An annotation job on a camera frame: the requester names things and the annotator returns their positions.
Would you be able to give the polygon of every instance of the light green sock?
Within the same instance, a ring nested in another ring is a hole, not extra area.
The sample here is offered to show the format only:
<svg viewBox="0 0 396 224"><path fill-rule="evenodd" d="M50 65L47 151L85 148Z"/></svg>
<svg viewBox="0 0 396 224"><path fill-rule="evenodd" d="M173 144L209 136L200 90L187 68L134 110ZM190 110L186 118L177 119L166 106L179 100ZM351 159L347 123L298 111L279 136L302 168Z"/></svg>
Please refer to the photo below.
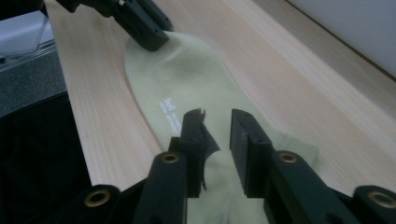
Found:
<svg viewBox="0 0 396 224"><path fill-rule="evenodd" d="M207 191L199 199L189 199L188 223L266 223L263 200L246 198L229 150L232 109L252 114L276 150L296 152L312 164L318 149L272 128L201 39L167 34L170 40L156 52L130 41L125 70L134 97L164 151L171 137L179 136L186 112L206 111L205 126L221 151L206 161Z"/></svg>

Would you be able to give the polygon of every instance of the wooden surface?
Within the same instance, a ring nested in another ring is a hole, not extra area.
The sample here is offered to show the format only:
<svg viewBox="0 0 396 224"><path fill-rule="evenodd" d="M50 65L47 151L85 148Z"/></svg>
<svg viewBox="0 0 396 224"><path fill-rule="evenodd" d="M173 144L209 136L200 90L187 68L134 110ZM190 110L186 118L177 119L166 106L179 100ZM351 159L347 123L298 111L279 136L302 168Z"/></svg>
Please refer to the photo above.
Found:
<svg viewBox="0 0 396 224"><path fill-rule="evenodd" d="M274 127L319 147L326 184L396 191L394 81L284 1L157 4L213 47ZM160 152L124 74L129 37L93 9L47 7L92 183L126 189Z"/></svg>

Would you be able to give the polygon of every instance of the gray surface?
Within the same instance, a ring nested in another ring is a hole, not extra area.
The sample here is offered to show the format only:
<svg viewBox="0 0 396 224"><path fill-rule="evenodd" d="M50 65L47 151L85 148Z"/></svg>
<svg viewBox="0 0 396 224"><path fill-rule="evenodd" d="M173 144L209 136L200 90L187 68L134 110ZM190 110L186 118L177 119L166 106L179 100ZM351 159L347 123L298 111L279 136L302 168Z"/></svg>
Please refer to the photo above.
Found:
<svg viewBox="0 0 396 224"><path fill-rule="evenodd" d="M0 72L0 118L64 91L57 51Z"/></svg>
<svg viewBox="0 0 396 224"><path fill-rule="evenodd" d="M396 77L395 0L289 0Z"/></svg>

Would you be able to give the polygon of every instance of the robotic arm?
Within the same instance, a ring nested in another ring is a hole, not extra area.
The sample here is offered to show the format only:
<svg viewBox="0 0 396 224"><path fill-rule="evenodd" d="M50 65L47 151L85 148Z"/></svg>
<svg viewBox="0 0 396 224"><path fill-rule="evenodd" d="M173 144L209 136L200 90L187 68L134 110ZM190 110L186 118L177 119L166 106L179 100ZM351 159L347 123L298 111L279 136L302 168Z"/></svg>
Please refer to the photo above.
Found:
<svg viewBox="0 0 396 224"><path fill-rule="evenodd" d="M116 22L142 48L155 51L169 38L164 31L173 31L172 23L151 0L57 0L69 12L82 4L93 7L104 17Z"/></svg>

